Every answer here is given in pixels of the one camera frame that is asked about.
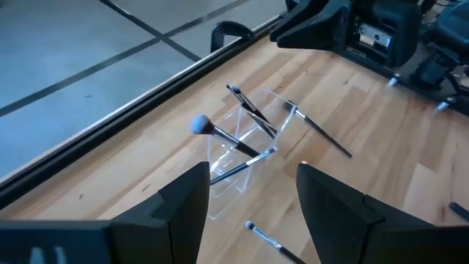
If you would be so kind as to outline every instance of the wood grain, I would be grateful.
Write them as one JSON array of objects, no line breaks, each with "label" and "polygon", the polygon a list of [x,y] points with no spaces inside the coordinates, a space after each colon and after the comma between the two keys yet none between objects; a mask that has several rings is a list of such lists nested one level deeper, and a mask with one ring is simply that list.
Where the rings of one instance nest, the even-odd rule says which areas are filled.
[{"label": "wood grain", "polygon": [[307,263],[319,258],[295,187],[306,161],[358,190],[438,225],[466,224],[450,201],[469,208],[469,120],[341,57],[279,49],[262,40],[165,102],[96,150],[0,212],[3,219],[108,219],[143,201],[189,166],[201,138],[197,114],[213,119],[248,94],[271,89],[291,99],[341,142],[348,159],[300,120],[289,147],[254,168],[247,192],[219,219],[207,220],[200,263],[288,263],[243,226],[253,221]]}]

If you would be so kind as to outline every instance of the black plastic part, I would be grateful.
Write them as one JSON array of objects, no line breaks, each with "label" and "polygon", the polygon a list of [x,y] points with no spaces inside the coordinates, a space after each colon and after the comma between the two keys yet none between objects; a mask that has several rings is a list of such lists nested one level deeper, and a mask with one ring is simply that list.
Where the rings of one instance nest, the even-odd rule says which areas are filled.
[{"label": "black plastic part", "polygon": [[285,6],[287,7],[287,11],[292,11],[293,8],[296,7],[298,3],[293,0],[285,0]]},{"label": "black plastic part", "polygon": [[270,41],[276,42],[281,34],[293,26],[302,23],[319,13],[328,3],[328,0],[300,0],[289,12],[283,15],[278,25],[270,33]]},{"label": "black plastic part", "polygon": [[276,41],[279,48],[312,48],[326,51],[345,49],[351,26],[349,22],[353,15],[350,1],[329,1],[319,15],[295,23],[303,18],[292,17],[300,6],[301,2],[292,13],[279,22],[279,25],[283,23],[284,26],[274,29],[277,31],[270,34],[270,39]]},{"label": "black plastic part", "polygon": [[449,207],[457,213],[458,216],[461,216],[464,220],[469,221],[469,211],[464,209],[461,205],[457,202],[450,202]]},{"label": "black plastic part", "polygon": [[212,30],[210,52],[216,51],[225,45],[225,36],[241,37],[245,40],[253,40],[256,34],[247,26],[234,21],[221,21]]},{"label": "black plastic part", "polygon": [[196,263],[209,167],[195,165],[109,221],[1,221],[0,263]]},{"label": "black plastic part", "polygon": [[169,98],[182,92],[189,85],[253,45],[257,40],[267,36],[270,29],[276,23],[277,20],[274,20],[257,29],[254,32],[256,35],[253,40],[240,40],[237,45],[233,45],[216,54],[216,56],[200,62],[190,71],[165,84],[164,87],[149,93],[139,102],[103,121],[86,133],[81,134],[75,140],[68,142],[50,155],[41,158],[12,175],[8,180],[0,184],[0,209],[5,208],[39,184],[53,177],[57,172],[77,161]]},{"label": "black plastic part", "polygon": [[306,264],[306,262],[302,261],[299,257],[293,254],[290,250],[285,247],[281,247],[279,249],[280,253],[282,253],[286,258],[291,260],[294,264]]},{"label": "black plastic part", "polygon": [[297,189],[321,263],[469,262],[469,227],[434,227],[307,164]]}]

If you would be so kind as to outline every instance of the black brush handle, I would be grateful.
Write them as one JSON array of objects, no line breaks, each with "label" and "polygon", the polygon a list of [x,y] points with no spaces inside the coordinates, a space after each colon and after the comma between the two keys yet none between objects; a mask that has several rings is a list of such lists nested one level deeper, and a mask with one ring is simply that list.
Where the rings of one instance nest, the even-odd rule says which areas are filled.
[{"label": "black brush handle", "polygon": [[216,183],[219,183],[221,182],[222,180],[225,180],[226,178],[228,177],[231,177],[235,174],[237,174],[238,172],[241,172],[243,171],[244,169],[247,169],[249,167],[248,164],[241,164],[241,165],[238,165],[237,167],[235,167],[234,169],[231,169],[229,170],[228,172],[216,177],[215,179],[211,180],[210,181],[210,185],[214,185]]},{"label": "black brush handle", "polygon": [[450,202],[449,207],[458,214],[458,216],[461,216],[464,218],[466,221],[469,221],[469,211],[464,209],[461,205],[459,205],[456,202]]},{"label": "black brush handle", "polygon": [[[264,117],[264,115],[261,113],[261,111],[257,109],[252,109],[248,103],[242,103],[241,106],[246,109],[247,111],[251,112],[252,114],[255,114],[258,116],[258,118],[264,120],[265,122],[269,123],[267,118]],[[262,123],[262,121],[255,120],[254,121],[259,125],[265,133],[267,133],[271,138],[275,138],[277,136],[277,130],[275,128],[268,128],[266,124]]]},{"label": "black brush handle", "polygon": [[250,156],[251,158],[255,158],[257,157],[258,155],[260,155],[260,153],[258,153],[256,150],[254,150],[252,147],[249,147],[247,144],[243,143],[243,142],[239,142],[237,144],[237,146],[235,147],[235,149],[239,150],[240,152]]},{"label": "black brush handle", "polygon": [[348,152],[344,147],[342,147],[335,139],[332,138],[332,136],[329,136],[329,134],[327,134],[320,126],[316,125],[313,120],[311,120],[309,117],[306,117],[305,121],[314,129],[316,129],[317,132],[319,132],[322,136],[324,136],[330,143],[340,149],[347,157],[352,158],[352,154],[350,152]]},{"label": "black brush handle", "polygon": [[282,253],[285,257],[291,260],[293,263],[296,264],[306,264],[306,262],[302,261],[299,257],[295,256],[295,254],[291,253],[290,250],[284,248],[283,246],[279,249],[280,253]]}]

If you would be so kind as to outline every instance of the brush bristles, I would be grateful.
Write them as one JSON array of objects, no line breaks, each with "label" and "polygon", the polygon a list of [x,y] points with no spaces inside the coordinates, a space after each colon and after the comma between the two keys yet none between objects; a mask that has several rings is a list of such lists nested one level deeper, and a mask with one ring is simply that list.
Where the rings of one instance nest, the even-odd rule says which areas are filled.
[{"label": "brush bristles", "polygon": [[247,228],[249,228],[250,230],[252,230],[252,229],[254,228],[254,223],[251,222],[251,221],[247,221],[247,222],[245,223],[245,226],[246,226]]},{"label": "brush bristles", "polygon": [[214,129],[215,126],[206,115],[199,115],[192,120],[191,131],[194,134],[210,135]]}]

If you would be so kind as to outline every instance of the black metal frame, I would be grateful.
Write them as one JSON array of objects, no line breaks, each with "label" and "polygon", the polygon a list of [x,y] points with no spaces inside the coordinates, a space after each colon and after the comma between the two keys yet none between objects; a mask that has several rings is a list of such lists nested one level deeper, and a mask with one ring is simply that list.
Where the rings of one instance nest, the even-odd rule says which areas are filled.
[{"label": "black metal frame", "polygon": [[[418,50],[416,51],[416,55],[412,59],[410,59],[408,63],[399,68],[396,72],[393,69],[384,67],[348,49],[342,52],[336,51],[336,53],[340,56],[343,56],[345,59],[348,59],[360,66],[363,66],[380,74],[385,78],[393,78],[395,73],[400,74],[400,77],[398,78],[399,84],[419,94],[420,96],[423,96],[428,100],[433,100],[437,103],[440,103],[446,101],[448,96],[452,96],[456,93],[456,91],[449,82],[443,82],[441,85],[442,89],[440,91],[434,91],[431,89],[422,89],[420,88],[418,83],[413,81],[412,74],[414,73],[414,70],[418,67],[418,64],[420,62],[422,62],[427,56],[429,56],[429,52],[426,50],[424,44],[420,44]],[[462,71],[463,69],[460,67],[457,68],[454,73],[462,74]],[[469,105],[467,104],[467,102],[467,100],[461,98],[461,100],[457,100],[456,102],[450,104],[448,107],[469,117]]]},{"label": "black metal frame", "polygon": [[256,35],[252,40],[237,40],[232,45],[209,55],[206,59],[196,63],[190,70],[183,72],[177,78],[171,79],[133,105],[117,112],[112,117],[78,136],[77,139],[64,144],[50,155],[12,175],[0,184],[0,209],[5,208],[39,184],[44,183],[56,173],[131,125],[135,120],[143,117],[169,98],[182,92],[212,70],[267,36],[277,22],[278,17],[254,30]]}]

